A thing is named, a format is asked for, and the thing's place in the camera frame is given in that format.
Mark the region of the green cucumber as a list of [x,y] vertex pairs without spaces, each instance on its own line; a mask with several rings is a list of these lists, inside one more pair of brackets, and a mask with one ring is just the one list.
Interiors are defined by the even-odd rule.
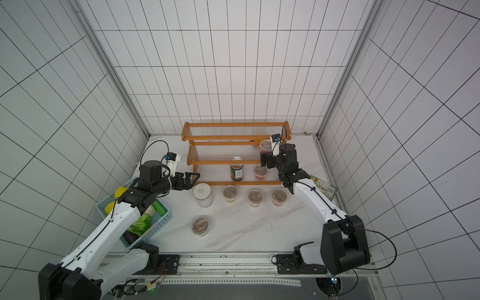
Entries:
[[164,216],[167,213],[165,207],[158,201],[152,203],[153,208],[160,216]]

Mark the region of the green seed cup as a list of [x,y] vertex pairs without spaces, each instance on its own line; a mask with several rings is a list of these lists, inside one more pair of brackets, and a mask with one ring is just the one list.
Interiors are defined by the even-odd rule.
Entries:
[[197,218],[191,226],[192,233],[196,236],[206,236],[210,230],[210,222],[207,217]]

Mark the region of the green snack packet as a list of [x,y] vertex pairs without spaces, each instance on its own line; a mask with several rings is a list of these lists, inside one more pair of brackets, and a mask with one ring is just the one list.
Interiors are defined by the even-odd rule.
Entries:
[[313,175],[311,176],[311,179],[313,180],[316,187],[319,188],[320,191],[327,197],[327,199],[329,199],[330,201],[334,200],[338,193],[338,188],[336,186],[333,186],[327,181],[324,181]]

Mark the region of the red seed cup shelf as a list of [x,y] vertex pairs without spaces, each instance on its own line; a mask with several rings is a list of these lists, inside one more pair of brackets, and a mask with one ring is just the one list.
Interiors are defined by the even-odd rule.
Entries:
[[254,175],[258,181],[263,181],[266,179],[268,174],[268,168],[266,166],[257,165],[254,168]]
[[263,193],[260,190],[252,189],[248,194],[248,201],[252,207],[259,207],[264,201]]

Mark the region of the tall white-lid seed jar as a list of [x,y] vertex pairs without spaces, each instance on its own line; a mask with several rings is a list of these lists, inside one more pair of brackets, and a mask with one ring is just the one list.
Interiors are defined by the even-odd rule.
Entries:
[[207,183],[199,183],[193,188],[193,196],[201,208],[207,208],[212,205],[214,196],[211,186]]

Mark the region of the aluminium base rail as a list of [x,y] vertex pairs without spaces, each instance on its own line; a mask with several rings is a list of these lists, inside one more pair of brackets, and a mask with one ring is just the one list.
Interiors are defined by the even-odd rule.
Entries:
[[100,281],[106,295],[137,295],[165,285],[283,285],[301,286],[312,278],[330,299],[353,293],[366,278],[375,300],[386,295],[378,274],[346,271],[333,276],[324,266],[306,264],[298,254],[272,252],[185,252],[150,255],[145,250],[113,253],[97,261],[92,254],[77,257],[69,269],[80,270],[89,280]]

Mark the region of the light blue plastic basket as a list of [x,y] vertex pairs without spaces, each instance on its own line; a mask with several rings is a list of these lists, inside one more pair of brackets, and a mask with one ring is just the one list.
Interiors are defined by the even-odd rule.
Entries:
[[[138,179],[137,178],[130,179],[123,186],[125,188],[129,188],[133,183],[137,185]],[[113,200],[113,195],[114,194],[104,197],[97,204],[97,207],[96,207],[97,212],[104,219],[108,216],[104,212],[104,209],[106,205]],[[127,231],[124,232],[119,238],[119,240],[122,242],[125,248],[130,250],[136,247],[137,245],[142,245],[144,243],[147,243],[149,239],[152,236],[154,236],[171,219],[171,213],[170,213],[170,210],[167,208],[167,206],[160,200],[160,198],[157,198],[156,201],[160,202],[164,206],[164,208],[167,210],[167,213],[164,216],[160,216],[155,211],[154,207],[152,207],[152,209],[149,208],[146,213],[152,217],[151,227],[140,237]]]

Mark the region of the red seed cup bottom shelf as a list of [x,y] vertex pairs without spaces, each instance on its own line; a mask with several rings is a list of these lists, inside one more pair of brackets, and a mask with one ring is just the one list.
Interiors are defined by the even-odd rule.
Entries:
[[268,168],[266,166],[257,165],[254,168],[254,175],[258,181],[263,181],[266,179],[268,174]]

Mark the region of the yellow seed cup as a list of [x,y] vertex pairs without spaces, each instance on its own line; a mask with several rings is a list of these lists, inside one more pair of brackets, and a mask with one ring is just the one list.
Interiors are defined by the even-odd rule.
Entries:
[[223,198],[228,203],[233,203],[238,198],[238,189],[236,186],[228,185],[222,192]]

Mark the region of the yellow green cabbage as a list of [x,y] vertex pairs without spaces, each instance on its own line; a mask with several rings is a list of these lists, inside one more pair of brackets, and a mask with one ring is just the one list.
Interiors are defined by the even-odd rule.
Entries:
[[104,212],[106,213],[106,215],[109,215],[111,213],[111,211],[113,210],[115,204],[117,203],[117,199],[124,193],[126,192],[128,189],[127,187],[124,187],[124,186],[121,186],[119,188],[117,188],[117,190],[114,192],[113,194],[113,199],[111,202],[109,202],[106,207],[104,208]]

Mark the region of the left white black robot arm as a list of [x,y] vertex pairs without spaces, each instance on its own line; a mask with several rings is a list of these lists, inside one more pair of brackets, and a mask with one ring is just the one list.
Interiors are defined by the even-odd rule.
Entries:
[[155,274],[161,267],[159,249],[151,244],[135,246],[121,259],[100,264],[116,241],[157,201],[170,191],[190,190],[199,180],[196,172],[170,173],[161,161],[146,161],[139,177],[114,201],[102,223],[57,264],[48,263],[38,275],[42,300],[100,300],[128,277]]

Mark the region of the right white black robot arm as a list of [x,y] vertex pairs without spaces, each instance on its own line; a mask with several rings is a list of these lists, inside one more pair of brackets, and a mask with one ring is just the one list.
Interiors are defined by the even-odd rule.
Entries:
[[297,160],[296,146],[272,143],[271,152],[260,154],[261,166],[277,169],[281,184],[295,195],[322,221],[320,242],[320,263],[308,264],[301,254],[301,248],[310,243],[305,242],[294,248],[291,259],[277,255],[278,271],[297,274],[330,273],[338,275],[346,271],[363,270],[371,262],[370,247],[366,233],[368,230],[362,219],[349,215],[334,205],[315,185],[310,174],[300,168]]

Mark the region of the wooden three-tier shelf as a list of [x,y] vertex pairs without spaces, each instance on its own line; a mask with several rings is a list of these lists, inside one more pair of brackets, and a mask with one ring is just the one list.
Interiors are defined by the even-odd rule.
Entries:
[[[201,175],[198,183],[264,186],[281,184],[275,175],[269,174],[265,180],[258,181],[253,174],[253,167],[261,164],[261,141],[277,133],[282,134],[284,142],[290,140],[289,122],[185,122],[181,137],[189,143],[187,165]],[[242,181],[231,179],[230,164],[235,156],[241,157],[244,165]]]

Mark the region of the red seed cup top shelf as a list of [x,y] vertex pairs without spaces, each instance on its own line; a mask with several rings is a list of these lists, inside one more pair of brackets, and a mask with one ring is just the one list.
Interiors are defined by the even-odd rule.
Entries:
[[260,190],[252,189],[248,194],[248,201],[252,207],[259,207],[264,201],[263,193]]

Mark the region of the pale green cabbage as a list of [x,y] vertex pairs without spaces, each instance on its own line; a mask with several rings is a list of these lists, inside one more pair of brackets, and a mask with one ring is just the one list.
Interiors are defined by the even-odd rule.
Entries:
[[127,229],[127,232],[130,232],[136,236],[142,236],[147,230],[150,229],[152,222],[152,217],[148,214],[144,214],[139,217],[139,219],[132,223],[132,225]]

